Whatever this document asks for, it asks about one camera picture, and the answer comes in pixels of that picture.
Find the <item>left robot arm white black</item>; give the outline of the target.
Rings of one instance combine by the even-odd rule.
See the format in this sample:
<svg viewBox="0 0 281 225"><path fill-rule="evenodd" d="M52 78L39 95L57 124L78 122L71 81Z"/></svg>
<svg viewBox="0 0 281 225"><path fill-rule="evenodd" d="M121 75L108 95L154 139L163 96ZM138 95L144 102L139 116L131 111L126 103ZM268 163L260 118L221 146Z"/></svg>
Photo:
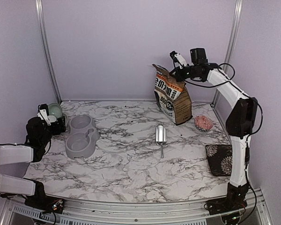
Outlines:
<svg viewBox="0 0 281 225"><path fill-rule="evenodd" d="M55 122L47 122L33 117L28 120L26 131L24 144L0 144L0 166L40 162L51 148L51 138L66 131L66 119L60 117ZM0 196L13 195L23 195L25 205L46 213L61 214L66 202L63 198L48 196L40 181L0 173Z"/></svg>

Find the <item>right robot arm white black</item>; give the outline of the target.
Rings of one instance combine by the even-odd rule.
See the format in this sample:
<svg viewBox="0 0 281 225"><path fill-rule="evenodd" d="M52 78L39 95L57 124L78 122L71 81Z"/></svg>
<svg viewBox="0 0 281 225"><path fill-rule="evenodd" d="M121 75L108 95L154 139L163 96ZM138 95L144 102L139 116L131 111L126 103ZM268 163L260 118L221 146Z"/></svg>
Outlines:
<svg viewBox="0 0 281 225"><path fill-rule="evenodd" d="M253 127L257 110L262 108L256 98L250 97L233 82L221 65L208 62L205 49L191 49L190 55L191 65L176 51L170 53L173 63L178 64L173 69L176 80L186 82L190 79L190 84L195 86L198 82L209 82L210 87L217 88L232 109L225 122L232 144L232 169L227 194L207 201L205 207L210 215L238 210L246 207L245 197L251 189L248 179L250 141L255 134Z"/></svg>

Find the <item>grey double pet bowl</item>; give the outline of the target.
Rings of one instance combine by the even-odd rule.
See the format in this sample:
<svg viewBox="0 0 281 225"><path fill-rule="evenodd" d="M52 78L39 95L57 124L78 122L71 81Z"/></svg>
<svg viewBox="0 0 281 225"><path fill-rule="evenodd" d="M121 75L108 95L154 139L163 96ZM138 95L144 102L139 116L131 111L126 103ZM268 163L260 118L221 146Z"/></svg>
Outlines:
<svg viewBox="0 0 281 225"><path fill-rule="evenodd" d="M95 152L100 134L95 121L86 114L74 116L70 122L70 136L66 140L66 154L70 159L89 158Z"/></svg>

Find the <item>red patterned small bowl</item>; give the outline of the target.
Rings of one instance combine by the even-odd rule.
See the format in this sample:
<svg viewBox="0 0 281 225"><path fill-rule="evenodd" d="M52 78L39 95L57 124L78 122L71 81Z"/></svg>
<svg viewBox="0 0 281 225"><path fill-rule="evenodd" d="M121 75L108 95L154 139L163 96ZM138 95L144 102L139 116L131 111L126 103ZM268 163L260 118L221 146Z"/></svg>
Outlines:
<svg viewBox="0 0 281 225"><path fill-rule="evenodd" d="M194 123L195 127L201 132L209 131L214 125L213 121L209 117L204 115L196 116L194 118Z"/></svg>

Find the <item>front aluminium rail base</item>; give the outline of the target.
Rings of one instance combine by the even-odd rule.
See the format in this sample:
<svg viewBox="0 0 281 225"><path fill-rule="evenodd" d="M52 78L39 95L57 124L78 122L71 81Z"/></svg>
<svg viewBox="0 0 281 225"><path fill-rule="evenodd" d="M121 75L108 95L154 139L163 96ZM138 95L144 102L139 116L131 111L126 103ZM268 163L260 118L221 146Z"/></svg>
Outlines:
<svg viewBox="0 0 281 225"><path fill-rule="evenodd" d="M21 197L7 199L0 225L271 225L273 222L260 189L249 191L247 206L222 212L214 199L184 202L124 203L65 199L61 214L44 214L24 204Z"/></svg>

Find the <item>brown dog food bag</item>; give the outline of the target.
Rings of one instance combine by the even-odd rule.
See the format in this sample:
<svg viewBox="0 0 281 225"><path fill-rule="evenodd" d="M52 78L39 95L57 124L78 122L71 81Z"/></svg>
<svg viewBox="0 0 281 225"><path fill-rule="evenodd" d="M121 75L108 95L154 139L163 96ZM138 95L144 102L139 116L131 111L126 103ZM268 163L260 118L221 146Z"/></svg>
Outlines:
<svg viewBox="0 0 281 225"><path fill-rule="evenodd" d="M154 94L157 106L175 124L181 125L192 118L192 101L185 82L177 82L170 72L156 64Z"/></svg>

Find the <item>metal food scoop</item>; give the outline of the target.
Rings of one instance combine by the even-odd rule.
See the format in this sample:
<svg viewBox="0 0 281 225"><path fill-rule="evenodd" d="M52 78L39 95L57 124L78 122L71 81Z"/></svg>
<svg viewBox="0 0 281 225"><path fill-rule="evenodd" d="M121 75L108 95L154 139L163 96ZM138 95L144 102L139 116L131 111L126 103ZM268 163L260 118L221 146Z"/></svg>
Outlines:
<svg viewBox="0 0 281 225"><path fill-rule="evenodd" d="M166 128L163 125L157 125L155 128L155 142L161 148L161 158L164 158L163 146L167 142Z"/></svg>

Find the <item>right aluminium frame post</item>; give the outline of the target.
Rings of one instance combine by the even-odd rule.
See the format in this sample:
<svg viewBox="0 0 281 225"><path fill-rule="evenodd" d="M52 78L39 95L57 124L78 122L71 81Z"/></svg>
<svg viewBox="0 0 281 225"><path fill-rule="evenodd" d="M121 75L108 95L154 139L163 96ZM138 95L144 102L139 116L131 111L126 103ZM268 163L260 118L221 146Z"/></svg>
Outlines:
<svg viewBox="0 0 281 225"><path fill-rule="evenodd" d="M244 2L243 0L236 0L236 3L235 3L235 10L234 10L234 16L233 16L233 20L232 20L232 27L231 27L230 37L229 37L229 41L228 41L228 47L227 47L226 55L225 55L225 59L224 59L225 63L230 63L230 60L231 60L231 57L232 57L232 54L233 54L233 51L234 51L234 48L235 48L235 45L236 45L240 21L241 21L243 2ZM222 68L224 69L225 72L227 72L229 70L228 65L224 65ZM219 91L216 91L215 94L214 94L213 101L211 103L211 106L213 108L216 107L219 99L220 99L220 93L219 93Z"/></svg>

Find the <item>white orange bowl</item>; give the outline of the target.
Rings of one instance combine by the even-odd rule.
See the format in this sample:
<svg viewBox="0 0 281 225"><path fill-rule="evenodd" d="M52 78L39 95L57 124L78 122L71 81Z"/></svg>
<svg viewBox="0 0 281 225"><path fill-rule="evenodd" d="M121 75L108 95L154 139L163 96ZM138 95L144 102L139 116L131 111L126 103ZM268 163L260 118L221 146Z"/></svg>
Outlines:
<svg viewBox="0 0 281 225"><path fill-rule="evenodd" d="M49 123L54 123L57 121L57 118L53 115L47 116Z"/></svg>

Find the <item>aluminium frame post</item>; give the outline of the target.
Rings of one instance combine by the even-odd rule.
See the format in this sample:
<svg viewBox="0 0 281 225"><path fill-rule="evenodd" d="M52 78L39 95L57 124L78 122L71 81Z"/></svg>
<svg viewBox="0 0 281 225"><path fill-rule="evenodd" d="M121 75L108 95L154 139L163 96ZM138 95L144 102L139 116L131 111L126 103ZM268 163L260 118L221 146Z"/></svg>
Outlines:
<svg viewBox="0 0 281 225"><path fill-rule="evenodd" d="M232 20L232 27L231 27L230 37L229 37L229 41L228 41L228 47L227 47L226 55L225 55L225 59L224 59L225 63L230 63L230 60L231 60L231 57L232 57L232 54L233 54L233 51L234 51L234 48L235 48L235 45L236 45L240 21L241 21L243 2L244 2L243 0L236 0L236 3L235 3L235 10L234 10L234 16L233 16L233 20ZM224 65L222 68L224 69L225 72L227 72L229 70L228 65ZM211 103L211 106L213 108L216 107L219 99L220 99L220 93L219 93L219 91L216 91L215 94L214 94L213 101Z"/></svg>
<svg viewBox="0 0 281 225"><path fill-rule="evenodd" d="M40 36L41 36L41 41L42 41L42 45L43 45L45 61L46 61L46 65L47 65L48 72L49 72L49 77L50 77L50 80L52 83L52 88L53 88L56 102L58 104L61 104L62 103L61 94L60 94L60 91L58 88L57 79L56 79L55 71L53 68L53 63L52 63L52 58L51 58L50 48L49 48L49 42L48 42L47 33L46 33L44 11L43 11L43 1L36 0L35 3L36 3L36 11L37 11L37 19L38 19L38 24L39 24Z"/></svg>

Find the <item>green ceramic bowl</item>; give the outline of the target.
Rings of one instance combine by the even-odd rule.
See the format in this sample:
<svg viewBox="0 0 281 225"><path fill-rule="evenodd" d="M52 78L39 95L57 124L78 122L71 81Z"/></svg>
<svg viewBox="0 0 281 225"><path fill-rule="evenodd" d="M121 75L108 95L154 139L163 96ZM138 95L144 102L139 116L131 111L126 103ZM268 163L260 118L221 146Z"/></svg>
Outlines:
<svg viewBox="0 0 281 225"><path fill-rule="evenodd" d="M60 118L63 114L62 108L57 103L51 103L48 105L49 115L55 116L57 119Z"/></svg>

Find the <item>black floral square plate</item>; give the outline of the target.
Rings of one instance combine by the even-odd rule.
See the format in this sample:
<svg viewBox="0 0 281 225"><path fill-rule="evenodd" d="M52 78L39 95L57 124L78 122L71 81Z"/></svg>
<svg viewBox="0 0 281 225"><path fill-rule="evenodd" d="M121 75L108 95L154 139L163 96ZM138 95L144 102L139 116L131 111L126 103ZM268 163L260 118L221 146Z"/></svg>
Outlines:
<svg viewBox="0 0 281 225"><path fill-rule="evenodd" d="M232 145L209 144L205 146L211 173L216 177L228 177L232 171Z"/></svg>

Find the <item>left aluminium frame post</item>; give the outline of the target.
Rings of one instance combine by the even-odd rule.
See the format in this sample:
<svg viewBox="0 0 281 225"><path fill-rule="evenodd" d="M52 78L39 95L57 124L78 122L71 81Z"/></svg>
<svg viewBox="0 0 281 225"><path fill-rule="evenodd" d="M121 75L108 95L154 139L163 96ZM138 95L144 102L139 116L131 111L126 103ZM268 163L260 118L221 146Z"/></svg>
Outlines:
<svg viewBox="0 0 281 225"><path fill-rule="evenodd" d="M37 11L37 19L38 19L38 24L39 24L40 36L41 36L41 41L42 41L42 45L43 45L45 61L46 61L46 65L47 65L48 72L49 72L49 77L50 77L50 80L52 83L52 88L53 88L56 102L58 104L61 104L62 103L61 94L60 94L60 91L58 88L57 79L56 79L55 71L53 68L53 63L52 63L52 58L51 58L50 48L49 48L49 42L48 42L47 33L46 33L44 11L43 11L43 1L36 0L35 3L36 3L36 11Z"/></svg>

